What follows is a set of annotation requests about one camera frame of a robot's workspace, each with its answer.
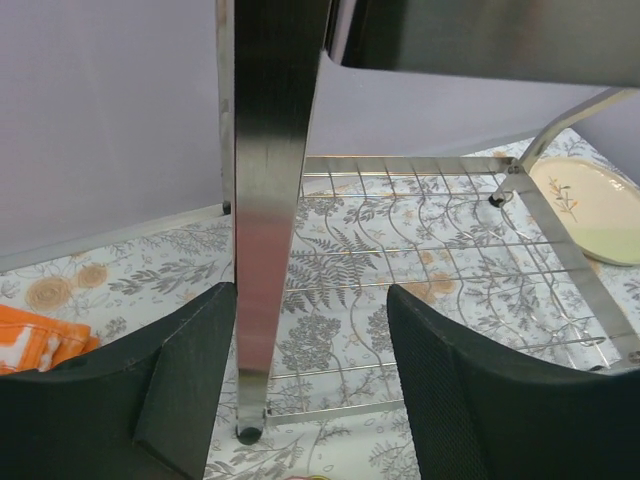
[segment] wall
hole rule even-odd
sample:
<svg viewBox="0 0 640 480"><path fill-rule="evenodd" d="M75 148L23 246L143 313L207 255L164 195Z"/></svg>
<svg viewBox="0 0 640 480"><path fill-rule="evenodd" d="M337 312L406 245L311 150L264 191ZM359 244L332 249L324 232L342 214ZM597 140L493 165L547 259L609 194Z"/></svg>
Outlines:
<svg viewBox="0 0 640 480"><path fill-rule="evenodd" d="M0 260L222 201L214 12L213 0L0 2ZM308 150L466 153L595 91L324 57Z"/></svg>
<svg viewBox="0 0 640 480"><path fill-rule="evenodd" d="M640 94L578 122L575 129L640 184Z"/></svg>

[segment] orange and white towel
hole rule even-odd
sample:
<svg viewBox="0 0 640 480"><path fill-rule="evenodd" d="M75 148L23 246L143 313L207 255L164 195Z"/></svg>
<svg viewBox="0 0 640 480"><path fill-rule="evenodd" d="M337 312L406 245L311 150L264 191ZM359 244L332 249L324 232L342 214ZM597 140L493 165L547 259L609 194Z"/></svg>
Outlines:
<svg viewBox="0 0 640 480"><path fill-rule="evenodd" d="M91 327L0 305L0 375L41 372L97 348Z"/></svg>

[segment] wire rack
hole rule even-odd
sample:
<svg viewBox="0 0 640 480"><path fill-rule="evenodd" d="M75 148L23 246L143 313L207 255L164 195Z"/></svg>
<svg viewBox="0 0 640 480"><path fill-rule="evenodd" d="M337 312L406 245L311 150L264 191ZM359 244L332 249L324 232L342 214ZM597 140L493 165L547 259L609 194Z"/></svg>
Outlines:
<svg viewBox="0 0 640 480"><path fill-rule="evenodd" d="M502 179L305 175L270 382L272 424L402 406L386 323L391 284L546 361L587 370L620 360L520 196L500 209L487 201Z"/></svg>

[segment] plate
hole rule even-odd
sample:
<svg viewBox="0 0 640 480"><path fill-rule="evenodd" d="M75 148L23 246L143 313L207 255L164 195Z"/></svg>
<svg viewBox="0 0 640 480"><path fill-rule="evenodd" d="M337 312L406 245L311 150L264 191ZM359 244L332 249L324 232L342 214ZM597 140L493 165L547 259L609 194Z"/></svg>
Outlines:
<svg viewBox="0 0 640 480"><path fill-rule="evenodd" d="M613 265L640 265L640 191L588 160L539 160L531 178L582 251Z"/></svg>

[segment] metal rack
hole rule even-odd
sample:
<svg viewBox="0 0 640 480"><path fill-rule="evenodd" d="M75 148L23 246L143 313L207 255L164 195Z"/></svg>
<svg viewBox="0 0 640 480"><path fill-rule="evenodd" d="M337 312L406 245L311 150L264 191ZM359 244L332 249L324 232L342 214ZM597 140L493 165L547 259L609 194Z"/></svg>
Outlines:
<svg viewBox="0 0 640 480"><path fill-rule="evenodd" d="M308 157L305 165L318 53L332 42L338 5L218 0L240 441L257 441L265 424L402 406L385 333L392 283L530 355L572 368L633 367L638 334L527 173L560 131L633 92L609 89L560 116L520 159ZM323 187L305 191L303 176ZM397 217L401 206L411 219ZM340 215L341 229L332 225ZM382 234L363 226L372 219ZM362 358L327 345L343 328ZM285 330L290 339L278 342ZM309 349L320 353L313 361ZM365 388L377 403L363 404ZM328 401L329 391L341 400ZM279 400L283 392L295 401Z"/></svg>

